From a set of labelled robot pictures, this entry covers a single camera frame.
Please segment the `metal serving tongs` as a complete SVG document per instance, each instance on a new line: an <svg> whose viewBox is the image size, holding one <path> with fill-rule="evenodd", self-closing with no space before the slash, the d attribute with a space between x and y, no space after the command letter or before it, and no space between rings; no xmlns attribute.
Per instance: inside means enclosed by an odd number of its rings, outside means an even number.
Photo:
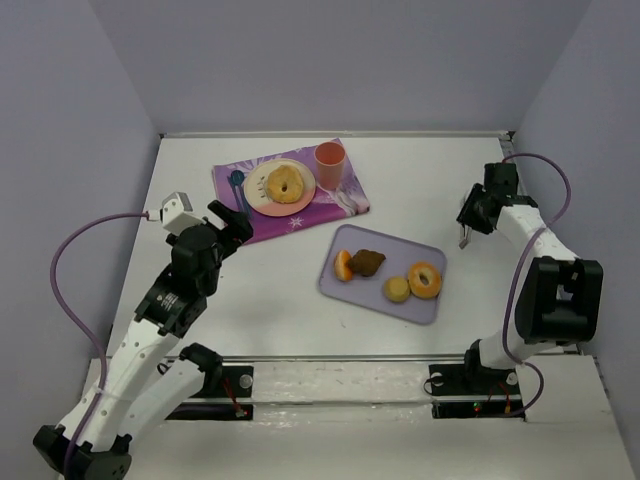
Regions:
<svg viewBox="0 0 640 480"><path fill-rule="evenodd" d="M473 230L467 225L460 226L458 247L464 250L470 243Z"/></svg>

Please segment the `large yellow ring bread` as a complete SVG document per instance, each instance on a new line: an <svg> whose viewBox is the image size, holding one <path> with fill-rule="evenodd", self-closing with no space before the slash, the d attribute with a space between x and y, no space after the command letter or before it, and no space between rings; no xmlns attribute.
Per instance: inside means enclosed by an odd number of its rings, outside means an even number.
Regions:
<svg viewBox="0 0 640 480"><path fill-rule="evenodd" d="M304 189L301 173L290 165L277 167L269 174L266 182L267 194L276 203L295 203L302 197Z"/></svg>

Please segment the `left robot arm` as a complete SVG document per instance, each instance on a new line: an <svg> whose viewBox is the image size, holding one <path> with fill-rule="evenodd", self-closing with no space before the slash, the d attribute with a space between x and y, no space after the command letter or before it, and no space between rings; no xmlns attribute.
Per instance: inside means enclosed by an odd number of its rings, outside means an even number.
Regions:
<svg viewBox="0 0 640 480"><path fill-rule="evenodd" d="M122 479L132 453L182 402L222 376L223 359L193 343L151 382L165 356L186 335L217 290L224 260L253 236L248 216L218 200L208 209L224 226L194 214L188 196L175 192L157 210L133 218L158 222L167 231L170 261L135 309L112 356L100 343L98 379L59 422L44 425L33 445L66 479Z"/></svg>

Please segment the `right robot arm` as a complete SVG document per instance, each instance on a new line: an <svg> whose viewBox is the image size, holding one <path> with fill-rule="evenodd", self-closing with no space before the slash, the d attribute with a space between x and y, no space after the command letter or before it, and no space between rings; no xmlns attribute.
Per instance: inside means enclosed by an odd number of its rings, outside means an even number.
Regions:
<svg viewBox="0 0 640 480"><path fill-rule="evenodd" d="M597 327L604 271L580 258L552 232L537 203L519 191L509 159L488 163L456 218L461 248L472 233L502 234L520 253L501 329L475 341L464 356L464 379L498 379L530 357L591 340Z"/></svg>

